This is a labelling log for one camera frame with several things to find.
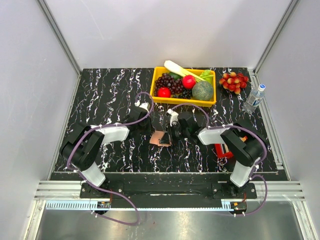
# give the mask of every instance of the white wall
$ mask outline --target white wall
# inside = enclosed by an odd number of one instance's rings
[[[21,239],[76,83],[35,0],[0,1],[0,239]]]
[[[300,1],[258,75],[294,180],[320,234],[320,1]]]
[[[46,1],[81,68],[253,68],[290,2]]]

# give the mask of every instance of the green cantaloupe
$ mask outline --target green cantaloupe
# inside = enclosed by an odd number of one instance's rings
[[[214,88],[207,81],[199,81],[192,88],[192,96],[197,100],[210,101],[214,95]]]

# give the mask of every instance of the black marble table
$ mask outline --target black marble table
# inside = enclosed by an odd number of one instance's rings
[[[217,102],[211,108],[203,108],[210,117],[210,126],[220,126],[235,122],[239,118],[249,118],[253,127],[268,139],[264,122],[259,109],[249,116],[241,111],[241,107],[250,93],[250,82],[240,95],[227,92],[219,86],[223,73],[241,72],[249,77],[246,68],[212,68],[216,74]],[[149,92],[153,77],[153,68],[97,68],[84,69],[76,92],[70,118],[64,137],[73,130],[75,123],[84,122],[89,125],[108,124],[121,121],[135,102],[139,92]],[[156,103],[151,114],[152,125],[157,130],[165,128],[168,108],[173,105]],[[204,116],[191,106],[183,106],[181,110],[193,111],[200,123]],[[227,172],[226,158],[219,159],[213,145],[195,145],[181,140],[171,147],[159,147],[149,144],[150,136],[137,136],[123,142],[113,142],[100,148],[96,163],[103,172]],[[267,143],[267,158],[259,171],[276,172],[277,167],[270,147]],[[59,156],[54,172],[68,172],[66,161]]]

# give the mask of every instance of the water bottle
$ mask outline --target water bottle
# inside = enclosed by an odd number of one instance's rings
[[[266,86],[264,84],[260,84],[258,87],[254,87],[246,102],[243,104],[242,110],[247,112],[248,114],[252,114],[256,108],[258,107],[259,103],[265,97]]]

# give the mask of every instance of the yellow crate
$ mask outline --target yellow crate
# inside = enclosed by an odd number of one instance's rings
[[[189,72],[200,76],[200,74],[204,71],[204,70],[198,70],[198,69],[187,69]],[[153,101],[155,103],[161,103],[161,104],[182,104],[182,103],[191,103],[194,105],[197,105],[199,107],[212,107],[213,104],[216,103],[217,101],[217,93],[216,93],[216,74],[214,71],[211,71],[211,75],[213,75],[213,79],[212,79],[212,86],[213,86],[213,96],[210,99],[210,101],[200,101],[200,100],[196,100],[194,97],[192,97],[191,99],[182,99],[182,98],[169,98],[169,97],[157,97],[154,96],[154,90],[156,87],[156,80],[161,77],[162,74],[164,73],[169,73],[169,70],[166,69],[163,66],[157,66],[154,69],[154,73],[153,73],[153,78],[152,78],[152,84],[151,84],[151,89],[150,89],[150,94],[153,97]]]

